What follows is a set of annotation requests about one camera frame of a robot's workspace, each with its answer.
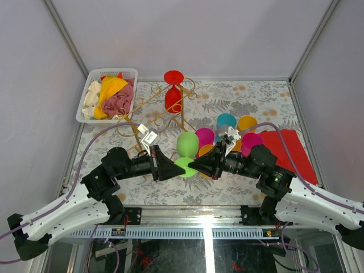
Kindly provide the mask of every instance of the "plastic basket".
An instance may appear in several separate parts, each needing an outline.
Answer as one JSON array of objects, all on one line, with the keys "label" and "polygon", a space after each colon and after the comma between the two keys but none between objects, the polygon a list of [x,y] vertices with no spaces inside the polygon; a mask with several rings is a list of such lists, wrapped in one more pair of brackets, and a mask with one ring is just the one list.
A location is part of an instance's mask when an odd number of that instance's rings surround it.
[{"label": "plastic basket", "polygon": [[135,78],[134,80],[134,98],[133,101],[130,104],[130,111],[132,111],[133,106],[134,106],[134,99],[135,99],[135,92],[137,91],[137,80],[138,80],[138,71],[134,68],[101,68],[101,69],[95,69],[92,70],[89,73],[89,76],[87,77],[86,83],[85,83],[85,87],[84,90],[82,92],[82,96],[81,96],[81,100],[80,100],[80,104],[78,105],[78,109],[77,109],[77,114],[76,114],[76,119],[78,122],[82,122],[82,123],[87,123],[90,124],[92,126],[95,127],[107,127],[107,126],[111,126],[113,124],[116,124],[118,122],[117,119],[85,119],[83,113],[82,113],[82,105],[84,104],[85,101],[85,96],[87,93],[87,90],[90,86],[90,84],[93,81],[98,81],[101,83],[101,77],[106,76],[106,75],[113,75],[113,76],[118,76],[119,73],[122,73],[123,78]]}]

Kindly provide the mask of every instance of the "table surface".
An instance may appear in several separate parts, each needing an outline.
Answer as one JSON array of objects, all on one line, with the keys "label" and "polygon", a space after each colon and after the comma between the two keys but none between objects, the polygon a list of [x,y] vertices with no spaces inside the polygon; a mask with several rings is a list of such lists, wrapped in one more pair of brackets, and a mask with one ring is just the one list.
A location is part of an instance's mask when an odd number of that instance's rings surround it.
[{"label": "table surface", "polygon": [[[188,89],[192,88],[191,82],[183,84]],[[139,82],[136,97],[143,97],[144,100],[150,98],[153,95],[151,88],[157,85],[163,88],[166,83]],[[285,81],[203,81],[196,82],[195,92],[197,98],[185,99],[184,104],[185,119],[195,128],[213,129],[221,113],[231,113],[237,119],[244,115],[251,115],[258,120],[258,123],[269,121],[278,125],[280,129],[295,129],[305,148],[301,127]],[[146,124],[160,115],[165,110],[164,95],[165,93],[158,95],[133,112],[131,119],[134,122]],[[166,113],[163,116],[168,121],[172,114]],[[151,125],[159,131],[165,126]],[[131,133],[129,126],[122,126],[119,130],[122,133]],[[261,127],[256,133],[263,130],[271,130],[271,128]],[[100,128],[84,126],[68,183],[72,184],[75,179],[75,171],[86,145],[100,131]],[[178,125],[171,122],[170,127],[159,134],[153,144],[158,144],[163,153],[175,161],[178,158],[177,155],[173,155],[176,151],[176,140],[182,132]],[[101,158],[109,149],[118,146],[128,150],[134,145],[136,145],[134,137],[122,137],[116,129],[104,133],[87,152],[80,179],[101,164]],[[129,151],[130,157],[136,154],[134,149]],[[231,174],[212,180],[197,173],[190,178],[175,177],[156,183],[151,175],[147,175],[120,180],[121,189],[116,194],[127,205],[259,205],[263,201],[264,194],[255,188],[256,182],[253,179]]]}]

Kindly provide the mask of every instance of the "white wall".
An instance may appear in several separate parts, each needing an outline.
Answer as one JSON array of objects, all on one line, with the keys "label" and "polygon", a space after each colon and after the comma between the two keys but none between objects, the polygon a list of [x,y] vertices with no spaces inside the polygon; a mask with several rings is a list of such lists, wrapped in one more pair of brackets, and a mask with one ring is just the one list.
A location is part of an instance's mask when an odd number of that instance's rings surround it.
[{"label": "white wall", "polygon": [[362,0],[341,1],[295,82],[329,190],[358,201],[364,201],[363,10]]},{"label": "white wall", "polygon": [[[84,77],[40,0],[5,1],[0,9],[0,234],[6,218],[50,202],[59,187]],[[0,260],[19,258],[13,237]],[[23,272],[25,262],[0,266]]]},{"label": "white wall", "polygon": [[286,77],[330,0],[53,0],[88,69]]}]

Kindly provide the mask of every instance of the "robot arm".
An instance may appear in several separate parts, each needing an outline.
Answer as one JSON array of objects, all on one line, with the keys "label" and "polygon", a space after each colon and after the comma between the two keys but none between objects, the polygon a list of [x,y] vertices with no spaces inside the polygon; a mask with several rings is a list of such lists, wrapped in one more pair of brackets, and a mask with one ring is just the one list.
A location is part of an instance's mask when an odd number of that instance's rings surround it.
[{"label": "robot arm", "polygon": [[[21,260],[38,256],[49,245],[76,230],[121,222],[125,210],[119,198],[113,195],[120,189],[118,180],[151,173],[155,181],[163,181],[185,173],[163,155],[158,145],[149,147],[149,153],[139,154],[134,159],[129,158],[124,148],[115,147],[107,152],[101,163],[76,185],[69,199],[63,195],[36,212],[24,216],[13,214],[7,219],[11,230],[28,223],[13,232]],[[54,212],[32,220],[61,202],[64,204]]]},{"label": "robot arm", "polygon": [[[363,203],[336,196],[313,185],[311,192],[294,173],[277,166],[277,157],[264,145],[255,146],[248,157],[230,152],[238,138],[230,130],[214,149],[189,163],[189,167],[212,179],[218,179],[223,171],[258,179],[257,188],[267,195],[259,211],[263,222],[306,224],[341,236],[348,245],[364,250],[364,215],[357,212],[363,208]],[[184,169],[163,155],[158,145],[146,148],[145,154],[139,153],[137,158],[130,159],[124,148],[115,147],[101,159],[100,166],[76,185],[69,199],[63,195],[31,214],[10,216],[8,223],[11,230],[28,223],[13,232],[21,260],[38,256],[58,239],[83,227],[119,223],[125,210],[119,198],[113,196],[120,189],[118,180],[152,174],[155,181],[163,181],[185,174]],[[332,204],[317,193],[354,209]],[[37,221],[32,220],[61,202],[65,203],[54,212]]]},{"label": "robot arm", "polygon": [[[358,211],[363,209],[363,203],[314,185],[311,185],[313,192],[310,191],[293,172],[276,165],[277,157],[264,145],[253,147],[248,157],[239,152],[226,155],[228,146],[233,144],[225,136],[214,149],[188,166],[212,179],[218,179],[223,171],[258,179],[257,188],[267,195],[259,211],[267,224],[287,221],[313,226],[341,236],[348,245],[364,250],[364,215]],[[333,204],[327,198],[353,209]]]}]

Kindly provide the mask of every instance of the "yellow cup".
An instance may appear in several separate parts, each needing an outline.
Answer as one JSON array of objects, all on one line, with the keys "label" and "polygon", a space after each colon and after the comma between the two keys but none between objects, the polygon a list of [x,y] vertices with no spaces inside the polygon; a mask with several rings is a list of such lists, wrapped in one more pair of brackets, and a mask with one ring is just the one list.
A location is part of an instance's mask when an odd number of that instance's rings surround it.
[{"label": "yellow cup", "polygon": [[237,143],[235,144],[233,151],[238,152],[241,149],[241,139],[237,140]]},{"label": "yellow cup", "polygon": [[[205,154],[207,154],[209,151],[211,151],[213,149],[213,147],[215,147],[214,145],[211,144],[207,144],[205,146],[202,146],[198,152],[198,156],[203,156]],[[204,177],[204,178],[211,178],[210,176],[204,175],[202,172],[200,172],[200,174]]]},{"label": "yellow cup", "polygon": [[244,117],[239,119],[238,130],[243,131],[243,130],[248,129],[252,126],[255,126],[257,124],[258,124],[258,121],[254,117],[252,117],[250,115],[245,115]]}]

